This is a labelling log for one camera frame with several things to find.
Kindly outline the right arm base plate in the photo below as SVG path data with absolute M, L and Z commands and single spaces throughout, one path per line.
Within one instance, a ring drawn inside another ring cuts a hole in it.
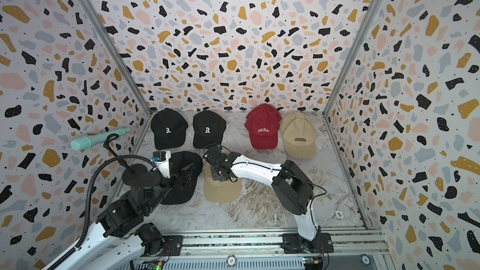
M 328 233 L 317 233 L 312 241 L 301 237 L 298 233 L 283 234 L 281 248 L 286 254 L 330 254 L 334 252 L 333 242 Z

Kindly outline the black cap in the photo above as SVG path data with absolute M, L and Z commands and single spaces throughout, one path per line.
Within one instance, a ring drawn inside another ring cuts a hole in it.
M 174 152 L 169 159 L 171 190 L 161 201 L 162 205 L 187 203 L 194 195 L 203 160 L 195 152 Z
M 177 111 L 166 108 L 157 112 L 151 120 L 154 145 L 157 150 L 179 148 L 185 143 L 188 123 Z
M 204 149 L 211 145 L 220 145 L 226 131 L 226 120 L 212 111 L 202 111 L 193 117 L 193 146 Z

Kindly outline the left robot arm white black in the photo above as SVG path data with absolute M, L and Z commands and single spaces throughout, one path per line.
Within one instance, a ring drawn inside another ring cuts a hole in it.
M 144 220 L 173 190 L 193 186 L 198 168 L 194 162 L 181 167 L 159 162 L 152 170 L 141 164 L 126 169 L 122 179 L 129 191 L 110 204 L 47 269 L 113 270 L 142 255 L 171 256 L 175 247 L 153 223 Z

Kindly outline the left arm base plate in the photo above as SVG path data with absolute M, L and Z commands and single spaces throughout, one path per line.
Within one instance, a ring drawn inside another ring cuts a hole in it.
M 146 247 L 142 246 L 142 258 L 168 258 L 179 256 L 183 246 L 184 236 L 163 235 L 161 239 L 151 241 Z

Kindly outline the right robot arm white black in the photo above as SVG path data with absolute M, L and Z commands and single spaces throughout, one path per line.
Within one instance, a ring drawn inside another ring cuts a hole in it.
M 203 158 L 211 166 L 214 181 L 235 183 L 248 179 L 272 187 L 285 210 L 294 215 L 299 237 L 312 242 L 320 235 L 321 229 L 313 212 L 316 185 L 295 162 L 261 162 L 238 152 L 224 153 L 224 149 L 220 144 L 212 144 L 204 150 Z

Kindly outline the red cap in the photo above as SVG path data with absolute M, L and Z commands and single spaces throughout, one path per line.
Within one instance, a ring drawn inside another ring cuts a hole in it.
M 278 131 L 282 117 L 270 104 L 255 107 L 247 116 L 245 127 L 251 145 L 256 150 L 273 150 L 278 145 Z

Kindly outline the beige cap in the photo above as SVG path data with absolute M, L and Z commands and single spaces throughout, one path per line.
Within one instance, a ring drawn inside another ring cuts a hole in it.
M 308 119 L 308 117 L 305 114 L 297 111 L 292 114 L 289 114 L 287 117 L 281 120 L 280 127 L 279 127 L 280 132 L 283 134 L 294 120 L 305 120 L 307 124 L 309 124 L 310 126 L 313 126 L 312 122 Z
M 303 119 L 294 120 L 282 134 L 284 148 L 293 158 L 310 159 L 316 156 L 317 134 Z
M 211 165 L 207 162 L 203 166 L 204 175 L 204 197 L 211 203 L 232 203 L 237 200 L 242 190 L 242 179 L 227 179 L 226 181 L 215 181 L 213 179 Z

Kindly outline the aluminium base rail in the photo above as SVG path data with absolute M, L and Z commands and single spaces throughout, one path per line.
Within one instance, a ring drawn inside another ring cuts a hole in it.
M 286 254 L 282 235 L 293 229 L 165 232 L 184 236 L 179 256 L 137 257 L 114 270 L 393 270 L 376 230 L 327 229 L 334 252 Z

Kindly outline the mint green microphone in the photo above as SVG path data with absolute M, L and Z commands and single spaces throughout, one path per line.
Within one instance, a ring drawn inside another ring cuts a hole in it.
M 83 136 L 72 140 L 70 146 L 75 151 L 90 149 L 98 144 L 111 142 L 131 132 L 130 128 L 121 128 L 114 131 L 104 132 L 92 136 Z

